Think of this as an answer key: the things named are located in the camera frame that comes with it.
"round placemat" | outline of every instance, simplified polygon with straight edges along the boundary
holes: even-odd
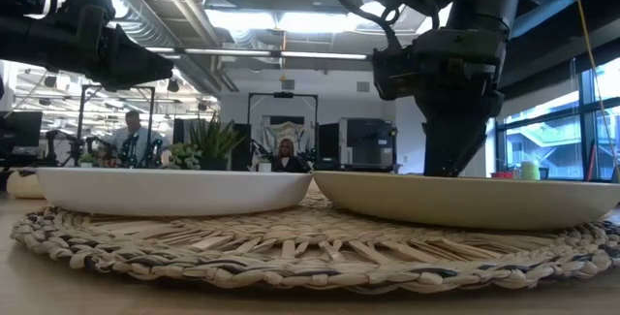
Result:
[[[12,238],[71,268],[222,288],[519,289],[620,265],[620,228],[608,222],[549,233],[463,231],[357,215],[316,191],[289,209],[222,217],[104,216],[46,207],[19,220]]]

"beige bowl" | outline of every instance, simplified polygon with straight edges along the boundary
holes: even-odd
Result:
[[[325,196],[352,211],[463,228],[546,230],[596,220],[620,202],[620,185],[316,172]]]

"yellow wire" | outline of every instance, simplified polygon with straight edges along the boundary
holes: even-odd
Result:
[[[603,95],[601,94],[601,87],[599,86],[599,75],[597,74],[597,64],[594,61],[594,55],[592,54],[592,45],[590,44],[590,35],[588,34],[588,26],[586,25],[586,22],[585,22],[585,13],[583,12],[583,5],[581,4],[581,0],[577,0],[577,7],[579,8],[579,16],[581,17],[581,28],[583,29],[583,37],[585,39],[585,45],[588,48],[588,57],[590,58],[590,65],[592,66],[592,72],[594,73],[594,84],[597,86],[597,92],[599,93],[599,107],[601,107],[601,116],[603,117],[604,130],[607,133],[607,139],[609,140],[609,148],[611,149],[611,155],[613,156],[613,172],[616,172],[618,170],[618,156],[616,154],[616,148],[611,143],[611,133],[609,132],[609,125],[607,125],[607,119],[605,118],[605,105],[603,104]],[[617,179],[620,182],[620,171],[617,171]]]

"man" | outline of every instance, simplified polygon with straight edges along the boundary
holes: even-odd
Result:
[[[138,135],[138,140],[136,141],[136,157],[140,163],[142,162],[144,155],[146,155],[146,150],[148,149],[146,143],[148,139],[148,130],[143,128],[140,124],[140,113],[135,110],[127,111],[125,114],[125,122],[127,123],[127,128],[120,128],[114,131],[112,136],[104,139],[104,141],[114,145],[116,150],[120,152],[123,147],[123,142],[133,135]],[[162,140],[163,149],[170,146],[170,142],[168,142],[166,138],[163,138],[157,132],[151,132],[151,144],[155,140]]]

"wooden table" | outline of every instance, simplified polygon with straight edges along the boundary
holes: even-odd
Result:
[[[620,270],[533,290],[483,289],[440,295],[396,292],[220,290],[141,282],[73,270],[9,238],[13,223],[42,201],[0,197],[0,314],[613,314],[620,313]]]

